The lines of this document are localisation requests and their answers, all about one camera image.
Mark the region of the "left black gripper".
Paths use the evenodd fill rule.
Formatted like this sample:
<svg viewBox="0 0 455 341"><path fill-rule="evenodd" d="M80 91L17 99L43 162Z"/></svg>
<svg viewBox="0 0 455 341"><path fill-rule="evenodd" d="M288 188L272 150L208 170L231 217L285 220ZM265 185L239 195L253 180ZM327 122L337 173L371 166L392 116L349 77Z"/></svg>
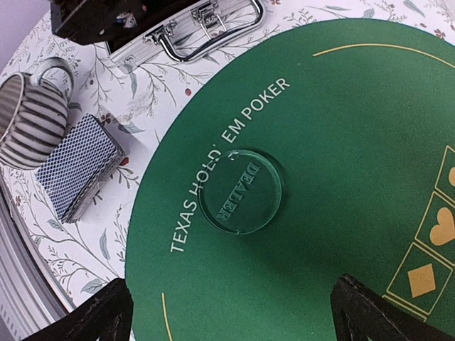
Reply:
<svg viewBox="0 0 455 341"><path fill-rule="evenodd" d="M99 43L135 32L146 16L142 1L51 1L53 35L80 45Z"/></svg>

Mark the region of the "aluminium poker chip case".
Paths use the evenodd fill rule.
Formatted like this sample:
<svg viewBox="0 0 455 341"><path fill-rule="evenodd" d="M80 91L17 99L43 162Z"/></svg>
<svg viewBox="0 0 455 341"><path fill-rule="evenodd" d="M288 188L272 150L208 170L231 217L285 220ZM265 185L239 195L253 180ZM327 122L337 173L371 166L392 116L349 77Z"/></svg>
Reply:
<svg viewBox="0 0 455 341"><path fill-rule="evenodd" d="M107 55L125 74L161 52L191 63L251 33L265 18L263 1L197 1L118 48L106 42Z"/></svg>

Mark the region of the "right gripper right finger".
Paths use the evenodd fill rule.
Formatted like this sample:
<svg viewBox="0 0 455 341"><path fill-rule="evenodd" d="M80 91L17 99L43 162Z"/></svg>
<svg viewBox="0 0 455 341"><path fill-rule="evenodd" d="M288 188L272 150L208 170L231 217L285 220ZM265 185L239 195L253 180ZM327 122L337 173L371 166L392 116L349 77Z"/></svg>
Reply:
<svg viewBox="0 0 455 341"><path fill-rule="evenodd" d="M451 339L391 305L349 274L337 279L330 300L337 340Z"/></svg>

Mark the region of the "blue playing card deck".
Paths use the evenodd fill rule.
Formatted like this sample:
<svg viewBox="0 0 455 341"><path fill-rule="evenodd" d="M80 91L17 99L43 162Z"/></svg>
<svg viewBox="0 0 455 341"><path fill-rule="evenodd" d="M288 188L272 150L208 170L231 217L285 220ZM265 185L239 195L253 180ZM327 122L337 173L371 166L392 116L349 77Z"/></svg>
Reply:
<svg viewBox="0 0 455 341"><path fill-rule="evenodd" d="M93 115L86 114L74 125L36 173L58 221L80 219L125 157L119 143Z"/></svg>

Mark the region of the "striped ceramic mug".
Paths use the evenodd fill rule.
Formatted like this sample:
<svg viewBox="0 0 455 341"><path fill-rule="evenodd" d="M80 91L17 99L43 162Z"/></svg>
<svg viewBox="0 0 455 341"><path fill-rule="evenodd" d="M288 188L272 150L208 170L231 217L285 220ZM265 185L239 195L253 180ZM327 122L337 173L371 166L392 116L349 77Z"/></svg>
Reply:
<svg viewBox="0 0 455 341"><path fill-rule="evenodd" d="M68 76L68 91L43 76L52 69ZM1 163L23 171L39 168L63 140L74 76L60 57L45 59L30 74L14 72L1 84Z"/></svg>

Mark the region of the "clear acrylic dealer button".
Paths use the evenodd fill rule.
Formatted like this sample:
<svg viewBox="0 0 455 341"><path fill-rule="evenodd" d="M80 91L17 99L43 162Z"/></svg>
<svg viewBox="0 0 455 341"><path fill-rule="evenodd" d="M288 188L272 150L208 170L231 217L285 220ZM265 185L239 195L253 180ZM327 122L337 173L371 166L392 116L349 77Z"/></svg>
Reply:
<svg viewBox="0 0 455 341"><path fill-rule="evenodd" d="M254 149L230 149L208 161L196 181L198 204L214 228L234 235L257 232L278 213L284 197L279 164Z"/></svg>

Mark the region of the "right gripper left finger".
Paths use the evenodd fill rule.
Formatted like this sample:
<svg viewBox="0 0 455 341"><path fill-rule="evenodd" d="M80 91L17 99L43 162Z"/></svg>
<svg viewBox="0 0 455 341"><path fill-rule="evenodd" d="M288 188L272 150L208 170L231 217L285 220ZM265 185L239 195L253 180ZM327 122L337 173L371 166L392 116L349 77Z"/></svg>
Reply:
<svg viewBox="0 0 455 341"><path fill-rule="evenodd" d="M123 278L110 281L69 315L28 341L129 340L134 302Z"/></svg>

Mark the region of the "round green poker mat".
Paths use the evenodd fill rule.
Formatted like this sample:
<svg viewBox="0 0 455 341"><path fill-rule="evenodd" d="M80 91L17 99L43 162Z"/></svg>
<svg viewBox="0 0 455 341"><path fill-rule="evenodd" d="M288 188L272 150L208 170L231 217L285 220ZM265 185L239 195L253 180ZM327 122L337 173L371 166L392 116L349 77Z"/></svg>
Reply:
<svg viewBox="0 0 455 341"><path fill-rule="evenodd" d="M245 235L214 228L196 193L237 148L271 156L284 181L274 219ZM334 340L343 274L453 335L453 45L344 19L238 57L166 132L126 255L138 340Z"/></svg>

